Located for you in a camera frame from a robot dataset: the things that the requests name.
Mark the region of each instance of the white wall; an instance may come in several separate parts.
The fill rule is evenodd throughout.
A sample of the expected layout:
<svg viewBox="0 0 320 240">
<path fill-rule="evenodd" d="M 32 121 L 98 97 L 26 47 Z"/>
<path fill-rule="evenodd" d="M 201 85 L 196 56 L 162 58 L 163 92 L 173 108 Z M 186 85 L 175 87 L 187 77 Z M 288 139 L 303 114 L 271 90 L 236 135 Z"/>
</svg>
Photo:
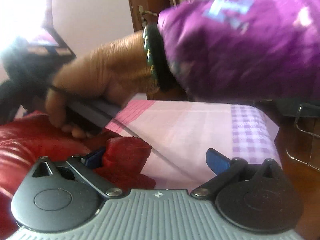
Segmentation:
<svg viewBox="0 0 320 240">
<path fill-rule="evenodd" d="M 53 25 L 77 56 L 133 33 L 128 0 L 52 0 Z"/>
</svg>

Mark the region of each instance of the bed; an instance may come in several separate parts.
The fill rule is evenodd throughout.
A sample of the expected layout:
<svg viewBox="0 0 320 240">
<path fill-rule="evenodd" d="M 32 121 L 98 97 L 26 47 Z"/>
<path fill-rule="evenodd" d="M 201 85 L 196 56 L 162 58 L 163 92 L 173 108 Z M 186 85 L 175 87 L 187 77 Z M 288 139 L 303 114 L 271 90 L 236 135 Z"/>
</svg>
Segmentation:
<svg viewBox="0 0 320 240">
<path fill-rule="evenodd" d="M 205 159 L 209 148 L 230 159 L 261 164 L 272 158 L 281 164 L 274 144 L 278 127 L 251 106 L 133 100 L 116 120 L 107 128 L 153 147 L 142 173 L 159 189 L 190 191 L 214 177 Z"/>
</svg>

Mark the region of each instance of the dark fabric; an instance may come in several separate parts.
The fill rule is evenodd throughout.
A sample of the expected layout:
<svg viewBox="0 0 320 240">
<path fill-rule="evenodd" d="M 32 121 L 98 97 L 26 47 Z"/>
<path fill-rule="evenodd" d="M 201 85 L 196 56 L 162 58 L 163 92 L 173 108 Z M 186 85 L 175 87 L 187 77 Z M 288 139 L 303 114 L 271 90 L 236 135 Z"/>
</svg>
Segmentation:
<svg viewBox="0 0 320 240">
<path fill-rule="evenodd" d="M 150 24 L 147 28 L 148 42 L 157 73 L 160 90 L 166 92 L 177 86 L 177 81 L 171 74 L 167 58 L 164 52 L 162 36 L 156 24 Z"/>
</svg>

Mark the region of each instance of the bright window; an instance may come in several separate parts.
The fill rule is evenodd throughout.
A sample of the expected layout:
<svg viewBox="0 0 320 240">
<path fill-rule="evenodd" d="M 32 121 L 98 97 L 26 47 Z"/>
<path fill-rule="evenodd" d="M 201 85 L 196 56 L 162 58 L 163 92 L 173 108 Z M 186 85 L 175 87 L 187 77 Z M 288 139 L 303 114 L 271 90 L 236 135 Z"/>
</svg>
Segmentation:
<svg viewBox="0 0 320 240">
<path fill-rule="evenodd" d="M 0 51 L 17 36 L 38 32 L 45 17 L 46 0 L 0 0 Z"/>
</svg>

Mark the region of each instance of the door handle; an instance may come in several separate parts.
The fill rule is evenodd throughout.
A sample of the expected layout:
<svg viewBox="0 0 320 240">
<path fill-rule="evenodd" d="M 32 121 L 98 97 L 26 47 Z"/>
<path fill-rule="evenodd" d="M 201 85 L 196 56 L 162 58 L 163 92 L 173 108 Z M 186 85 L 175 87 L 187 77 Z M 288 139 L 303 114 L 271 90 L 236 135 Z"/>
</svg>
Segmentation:
<svg viewBox="0 0 320 240">
<path fill-rule="evenodd" d="M 145 11 L 143 6 L 142 5 L 139 5 L 139 12 L 140 12 L 140 15 L 141 16 L 144 16 L 144 15 L 152 15 L 152 16 L 158 16 L 155 12 L 152 12 L 152 11 Z"/>
</svg>

